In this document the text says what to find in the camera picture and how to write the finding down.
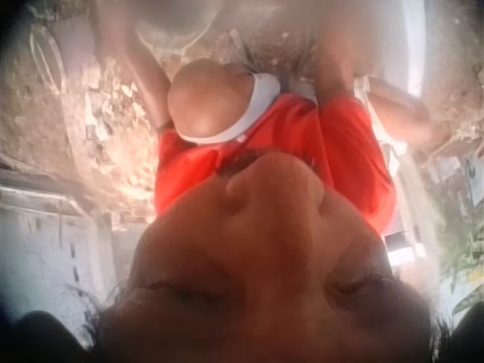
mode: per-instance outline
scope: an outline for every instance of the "dirt ground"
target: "dirt ground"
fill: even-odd
[[[307,14],[294,8],[281,10],[281,6],[287,5],[283,0],[257,2],[261,3],[266,8],[256,20],[233,17],[228,12],[184,54],[155,50],[169,77],[193,59],[212,56],[213,40],[231,27],[239,27],[243,32],[245,27],[263,70],[279,76],[309,77],[311,44],[302,26]],[[157,138],[129,76],[116,61],[103,61],[100,66],[93,66],[94,71],[96,67],[100,71],[97,85],[92,87],[81,76],[74,77],[69,95],[60,98],[42,83],[30,54],[29,28],[33,23],[49,27],[82,14],[85,9],[82,0],[48,0],[36,2],[24,11],[23,22],[2,59],[0,156],[32,166],[39,173],[85,185],[85,197],[103,210],[149,216],[153,213]],[[423,98],[435,120],[450,121],[455,130],[472,131],[473,125],[483,118],[478,75],[484,43],[479,17],[482,12],[477,9],[475,1],[427,2]],[[83,124],[86,95],[93,114],[100,111],[96,122],[101,125],[101,137],[92,126]],[[76,120],[66,120],[66,115],[74,112]],[[85,137],[79,139],[79,132],[72,133],[66,124],[80,128]]]

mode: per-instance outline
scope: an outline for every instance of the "nose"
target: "nose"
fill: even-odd
[[[324,197],[317,175],[295,157],[267,154],[229,180],[226,196],[237,205],[224,227],[237,274],[253,290],[303,287]]]

